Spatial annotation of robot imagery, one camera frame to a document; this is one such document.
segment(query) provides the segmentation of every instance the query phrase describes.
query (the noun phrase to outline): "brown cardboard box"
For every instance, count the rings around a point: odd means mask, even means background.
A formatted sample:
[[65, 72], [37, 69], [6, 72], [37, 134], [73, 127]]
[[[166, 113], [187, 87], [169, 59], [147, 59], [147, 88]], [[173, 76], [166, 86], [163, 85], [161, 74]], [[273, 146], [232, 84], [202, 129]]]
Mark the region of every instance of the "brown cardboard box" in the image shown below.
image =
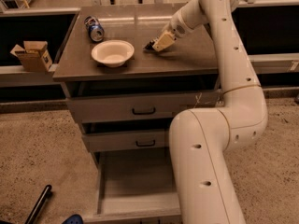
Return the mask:
[[11, 53], [19, 58], [25, 71], [48, 72], [52, 59], [47, 46], [47, 41], [24, 41], [24, 48], [16, 45]]

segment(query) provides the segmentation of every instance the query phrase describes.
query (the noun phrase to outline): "drawer handle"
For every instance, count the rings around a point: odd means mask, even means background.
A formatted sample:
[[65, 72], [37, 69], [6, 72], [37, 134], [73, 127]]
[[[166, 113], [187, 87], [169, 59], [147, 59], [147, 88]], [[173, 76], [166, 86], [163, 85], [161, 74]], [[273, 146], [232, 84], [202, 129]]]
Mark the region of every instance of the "drawer handle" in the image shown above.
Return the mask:
[[153, 147], [156, 145], [156, 140], [152, 140], [151, 142], [138, 142], [136, 141], [136, 146], [137, 147]]
[[132, 113], [136, 116], [142, 116], [142, 115], [152, 115], [156, 112], [156, 108], [153, 107], [149, 111], [136, 111], [134, 108], [132, 109]]

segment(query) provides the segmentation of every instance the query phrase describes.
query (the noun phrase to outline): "speckled floor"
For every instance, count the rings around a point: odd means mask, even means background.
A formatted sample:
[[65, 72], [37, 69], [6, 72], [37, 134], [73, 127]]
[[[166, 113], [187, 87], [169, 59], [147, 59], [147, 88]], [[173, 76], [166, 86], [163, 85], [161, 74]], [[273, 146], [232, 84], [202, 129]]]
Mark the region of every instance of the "speckled floor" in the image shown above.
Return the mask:
[[[248, 224], [299, 220], [299, 106], [268, 99], [259, 142], [225, 154]], [[97, 170], [67, 110], [0, 115], [0, 220], [24, 223], [46, 185], [38, 223], [62, 223], [97, 208]]]

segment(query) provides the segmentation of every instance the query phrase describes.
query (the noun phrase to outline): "desk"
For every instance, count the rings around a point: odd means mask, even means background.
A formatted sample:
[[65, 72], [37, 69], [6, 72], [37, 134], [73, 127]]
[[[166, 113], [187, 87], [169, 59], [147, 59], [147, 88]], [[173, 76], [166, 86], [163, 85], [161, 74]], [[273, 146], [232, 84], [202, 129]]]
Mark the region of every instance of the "desk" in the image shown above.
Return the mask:
[[[155, 53], [143, 48], [182, 5], [83, 7], [53, 75], [99, 169], [98, 215], [85, 222], [153, 223], [180, 219], [168, 153], [168, 128], [180, 111], [214, 105], [217, 64], [204, 28]], [[83, 21], [96, 16], [105, 40], [126, 40], [135, 55], [107, 68], [91, 58], [95, 46]]]

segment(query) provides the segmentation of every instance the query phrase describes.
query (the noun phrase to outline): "drawer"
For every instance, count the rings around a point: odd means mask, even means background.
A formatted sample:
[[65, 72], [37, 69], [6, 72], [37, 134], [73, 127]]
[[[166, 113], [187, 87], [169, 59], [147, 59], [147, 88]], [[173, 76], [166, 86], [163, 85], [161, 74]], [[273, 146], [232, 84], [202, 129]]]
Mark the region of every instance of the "drawer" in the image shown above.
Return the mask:
[[91, 124], [82, 140], [91, 153], [168, 146], [172, 119], [131, 120]]
[[180, 223], [168, 148], [100, 154], [97, 214], [84, 223]]
[[77, 123], [160, 119], [194, 107], [199, 96], [199, 92], [190, 92], [74, 98], [67, 105]]

